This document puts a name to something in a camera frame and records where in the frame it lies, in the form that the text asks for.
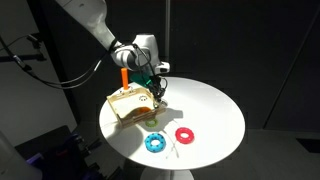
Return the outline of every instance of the blue ring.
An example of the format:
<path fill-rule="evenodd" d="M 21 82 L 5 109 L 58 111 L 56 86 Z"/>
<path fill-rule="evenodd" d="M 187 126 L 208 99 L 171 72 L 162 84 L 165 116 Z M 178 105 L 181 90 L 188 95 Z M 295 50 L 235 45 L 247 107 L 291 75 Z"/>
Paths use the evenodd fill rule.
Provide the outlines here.
<path fill-rule="evenodd" d="M 152 145 L 151 142 L 154 140 L 158 140 L 160 143 L 158 145 Z M 145 140 L 144 143 L 146 144 L 146 147 L 148 151 L 157 153 L 164 149 L 166 146 L 166 140 L 164 137 L 159 133 L 152 133 L 150 134 Z"/>

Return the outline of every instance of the white tabletop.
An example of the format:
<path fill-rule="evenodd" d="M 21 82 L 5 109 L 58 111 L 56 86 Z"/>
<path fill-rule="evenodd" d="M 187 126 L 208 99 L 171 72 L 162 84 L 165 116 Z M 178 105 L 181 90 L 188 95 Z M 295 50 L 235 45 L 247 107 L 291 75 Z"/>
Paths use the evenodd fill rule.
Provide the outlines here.
<path fill-rule="evenodd" d="M 229 156 L 245 132 L 239 107 L 223 92 L 207 84 L 184 78 L 166 79 L 169 83 L 163 99 L 168 102 L 168 108 L 156 117 L 159 121 L 156 127 L 140 122 L 120 129 L 109 103 L 104 103 L 100 127 L 107 142 L 137 163 L 167 170 L 201 168 Z M 181 144 L 176 140 L 175 131 L 179 127 L 193 131 L 192 143 Z M 149 152 L 144 144 L 153 132 L 163 135 L 167 143 L 158 153 Z"/>

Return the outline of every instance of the red plastic ring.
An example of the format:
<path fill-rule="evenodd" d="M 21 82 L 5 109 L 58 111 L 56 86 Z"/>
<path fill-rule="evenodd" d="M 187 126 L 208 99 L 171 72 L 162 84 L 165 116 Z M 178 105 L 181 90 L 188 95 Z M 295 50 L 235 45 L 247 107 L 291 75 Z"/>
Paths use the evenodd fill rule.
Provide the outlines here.
<path fill-rule="evenodd" d="M 188 137 L 182 137 L 181 134 L 188 134 Z M 181 127 L 176 130 L 176 138 L 182 144 L 189 144 L 194 139 L 194 134 L 189 128 Z"/>

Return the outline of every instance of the table leg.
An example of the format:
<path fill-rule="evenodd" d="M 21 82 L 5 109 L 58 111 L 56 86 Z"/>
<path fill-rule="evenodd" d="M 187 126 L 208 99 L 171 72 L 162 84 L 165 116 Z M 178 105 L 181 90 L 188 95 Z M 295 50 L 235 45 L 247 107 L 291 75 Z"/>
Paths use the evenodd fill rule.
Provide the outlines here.
<path fill-rule="evenodd" d="M 141 180 L 194 180 L 189 170 L 162 170 L 146 167 L 141 175 Z"/>

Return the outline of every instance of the black wall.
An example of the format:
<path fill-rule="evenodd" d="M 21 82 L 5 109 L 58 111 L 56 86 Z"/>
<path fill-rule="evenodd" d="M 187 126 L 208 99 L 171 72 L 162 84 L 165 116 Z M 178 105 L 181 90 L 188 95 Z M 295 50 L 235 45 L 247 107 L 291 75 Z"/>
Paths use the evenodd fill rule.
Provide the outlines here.
<path fill-rule="evenodd" d="M 106 22 L 120 41 L 155 34 L 164 56 L 165 0 L 107 3 Z M 76 77 L 104 49 L 52 1 L 42 4 L 64 71 Z M 318 0 L 172 0 L 169 75 L 224 91 L 239 105 L 248 128 L 262 128 L 318 5 Z M 267 129 L 320 131 L 314 105 L 320 99 L 319 25 L 318 20 Z M 121 86 L 118 70 L 108 57 L 91 81 L 72 90 L 83 121 L 98 120 L 105 96 Z"/>

